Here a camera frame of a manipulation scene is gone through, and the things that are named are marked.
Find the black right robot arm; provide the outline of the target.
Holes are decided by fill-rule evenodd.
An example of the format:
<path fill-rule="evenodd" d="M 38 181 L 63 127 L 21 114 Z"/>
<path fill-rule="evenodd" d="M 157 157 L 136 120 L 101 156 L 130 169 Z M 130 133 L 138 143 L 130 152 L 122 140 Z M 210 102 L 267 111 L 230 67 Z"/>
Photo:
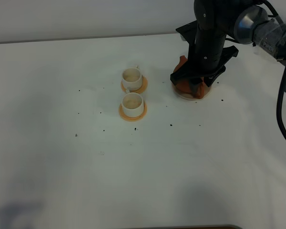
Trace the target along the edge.
<path fill-rule="evenodd" d="M 224 47 L 227 36 L 238 44 L 255 44 L 286 69 L 286 22 L 266 0 L 196 0 L 196 20 L 176 29 L 188 42 L 188 57 L 171 74 L 174 86 L 196 94 L 225 72 L 225 64 L 238 55 L 235 46 Z M 286 78 L 283 91 L 286 92 Z"/>

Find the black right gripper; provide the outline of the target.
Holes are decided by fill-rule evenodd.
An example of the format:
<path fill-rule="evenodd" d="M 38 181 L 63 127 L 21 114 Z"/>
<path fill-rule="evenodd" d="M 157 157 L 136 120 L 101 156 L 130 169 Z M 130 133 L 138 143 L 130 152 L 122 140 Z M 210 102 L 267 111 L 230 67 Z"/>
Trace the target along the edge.
<path fill-rule="evenodd" d="M 203 98 L 203 81 L 206 86 L 211 86 L 226 70 L 225 64 L 238 55 L 238 49 L 224 47 L 225 32 L 217 28 L 203 30 L 197 21 L 176 31 L 189 43 L 189 50 L 187 61 L 171 74 L 170 80 L 174 85 L 188 81 L 192 96 Z"/>

